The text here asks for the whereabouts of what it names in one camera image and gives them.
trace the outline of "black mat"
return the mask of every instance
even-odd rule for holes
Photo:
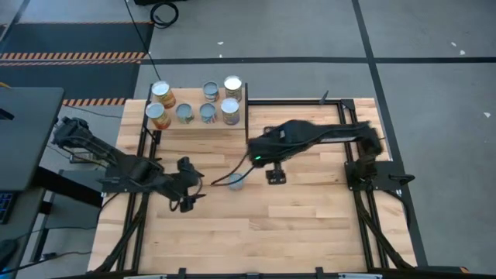
[[[65,99],[132,98],[138,64],[0,66],[11,87],[62,87]]]
[[[153,25],[137,25],[149,47]],[[132,23],[19,23],[5,38],[3,52],[143,52],[143,44]]]

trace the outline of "floor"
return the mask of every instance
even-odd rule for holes
[[[135,20],[149,19],[149,6],[129,4]],[[122,0],[1,5],[0,25],[16,14],[19,22],[129,21]],[[174,87],[199,87],[238,74],[254,98],[320,97],[326,90],[335,98],[375,97],[383,121],[392,121],[406,171],[417,177],[410,190],[429,265],[496,274],[495,1],[188,0],[177,6],[179,20],[155,29],[150,47],[163,79]],[[140,66],[135,98],[144,98],[156,79],[151,65]],[[122,113],[122,106],[86,108]],[[60,115],[82,117],[95,135],[115,142],[118,119],[71,108]],[[389,139],[394,135],[387,131]],[[52,150],[42,165],[54,171],[82,167]],[[91,233],[53,231],[46,251],[88,251]],[[26,269],[19,278],[81,274],[87,263],[86,256],[69,256]]]

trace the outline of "can label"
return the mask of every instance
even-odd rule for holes
[[[227,125],[235,125],[239,122],[239,109],[233,113],[222,111],[222,118]]]
[[[169,115],[164,112],[161,116],[152,119],[153,124],[155,124],[155,127],[157,129],[167,129],[169,125],[171,124],[172,119],[169,117]]]
[[[238,102],[241,102],[241,88],[233,90],[226,88],[226,98],[234,98]]]
[[[219,100],[219,93],[205,94],[205,98],[207,99],[207,102],[217,102],[217,100]]]
[[[191,114],[190,116],[188,117],[177,117],[179,119],[179,122],[183,123],[183,124],[189,124],[191,123],[191,121],[193,121],[193,119],[195,119],[195,115]]]
[[[174,93],[172,93],[172,90],[169,89],[169,91],[165,94],[162,95],[155,95],[157,97],[157,100],[164,105],[164,108],[170,109],[176,105],[176,98],[174,97]]]
[[[211,116],[202,116],[201,120],[207,124],[215,123],[217,120],[217,113],[214,113]]]

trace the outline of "wooden tabletop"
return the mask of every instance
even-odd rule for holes
[[[358,120],[370,121],[382,137],[374,100],[354,101]],[[124,108],[117,147],[126,153],[136,153],[144,105],[144,100],[128,101]],[[263,127],[295,118],[316,124],[339,123],[335,106],[251,105],[249,136],[259,136]],[[389,160],[384,150],[378,160]],[[169,210],[165,197],[151,195],[140,274],[176,274],[180,267],[186,267],[189,274],[310,273],[315,267],[323,267],[325,272],[366,270],[353,194],[346,186],[343,144],[314,146],[283,162],[288,179],[284,185],[268,185],[265,171],[257,169],[246,178],[241,191],[208,186],[232,170],[245,152],[243,130],[162,133],[157,157],[163,158],[166,173],[176,172],[176,160],[189,156],[205,175],[203,192],[207,196],[193,211],[179,213]],[[245,162],[239,172],[244,173],[249,166]],[[415,265],[401,203],[379,191],[375,199],[385,236],[407,262]],[[89,270],[102,263],[121,236],[127,201],[127,195],[120,195],[103,210]],[[370,231],[369,236],[378,266]],[[130,243],[127,267],[134,239]]]

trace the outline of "keyboard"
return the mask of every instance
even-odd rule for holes
[[[6,224],[9,221],[16,198],[17,194],[14,192],[0,191],[0,224]]]

